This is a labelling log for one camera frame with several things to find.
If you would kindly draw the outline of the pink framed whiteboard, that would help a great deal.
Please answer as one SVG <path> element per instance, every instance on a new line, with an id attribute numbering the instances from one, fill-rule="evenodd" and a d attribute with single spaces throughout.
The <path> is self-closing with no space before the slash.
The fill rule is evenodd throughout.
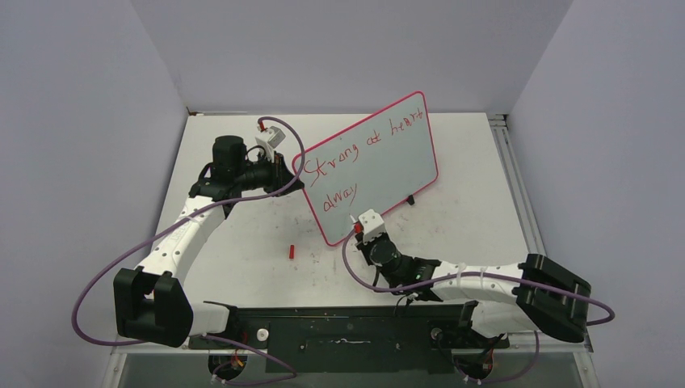
<path id="1" fill-rule="evenodd" d="M 439 176 L 426 97 L 415 91 L 292 159 L 326 245 L 369 209 L 388 212 Z"/>

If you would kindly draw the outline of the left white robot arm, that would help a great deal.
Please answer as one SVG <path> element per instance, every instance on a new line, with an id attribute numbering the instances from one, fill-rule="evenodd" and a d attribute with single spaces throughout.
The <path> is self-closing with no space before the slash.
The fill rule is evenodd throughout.
<path id="1" fill-rule="evenodd" d="M 121 268 L 115 275 L 119 335 L 173 348 L 205 334 L 221 348 L 231 348 L 240 340 L 241 326 L 230 318 L 233 307 L 191 303 L 183 282 L 212 232 L 244 192 L 261 189 L 265 197 L 284 196 L 303 188 L 276 150 L 284 138 L 275 127 L 256 136 L 255 160 L 249 159 L 250 150 L 241 137 L 215 140 L 212 161 L 191 186 L 175 228 L 134 269 Z"/>

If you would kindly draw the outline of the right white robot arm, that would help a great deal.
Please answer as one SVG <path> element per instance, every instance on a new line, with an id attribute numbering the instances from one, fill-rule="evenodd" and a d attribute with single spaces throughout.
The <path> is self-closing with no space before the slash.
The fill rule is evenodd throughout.
<path id="1" fill-rule="evenodd" d="M 468 266 L 404 255 L 386 233 L 358 233 L 356 248 L 387 282 L 375 292 L 408 295 L 427 302 L 463 301 L 466 318 L 456 327 L 463 344 L 521 331 L 541 331 L 567 343 L 585 339 L 591 286 L 580 276 L 541 254 L 523 262 Z"/>

